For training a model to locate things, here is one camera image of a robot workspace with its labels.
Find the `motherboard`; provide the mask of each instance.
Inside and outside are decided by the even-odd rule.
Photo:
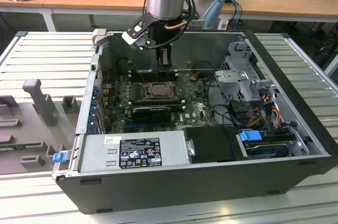
[[[108,133],[158,132],[217,125],[206,104],[206,78],[179,72],[173,81],[119,76],[106,102]]]

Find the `power supply label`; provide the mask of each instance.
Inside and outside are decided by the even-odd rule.
[[[159,138],[120,140],[119,166],[121,169],[162,166]]]

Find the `white label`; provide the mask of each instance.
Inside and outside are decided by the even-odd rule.
[[[152,162],[160,162],[161,158],[152,158]]]
[[[4,148],[0,148],[0,152],[4,152],[4,151],[13,151],[14,148],[12,147],[4,147]]]
[[[105,137],[105,144],[119,144],[121,136]]]

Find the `blue cable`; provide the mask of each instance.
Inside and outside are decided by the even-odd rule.
[[[236,10],[237,10],[237,20],[236,20],[236,24],[233,27],[233,29],[235,30],[236,27],[237,27],[237,24],[238,24],[238,22],[240,20],[239,19],[239,17],[240,17],[240,11],[239,11],[239,7],[238,7],[238,3],[236,1],[234,1],[234,0],[230,0],[230,1],[234,4],[234,6],[236,7]]]

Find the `blue drive latch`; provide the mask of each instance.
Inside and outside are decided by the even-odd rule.
[[[244,130],[239,134],[242,141],[261,141],[262,136],[257,130]]]

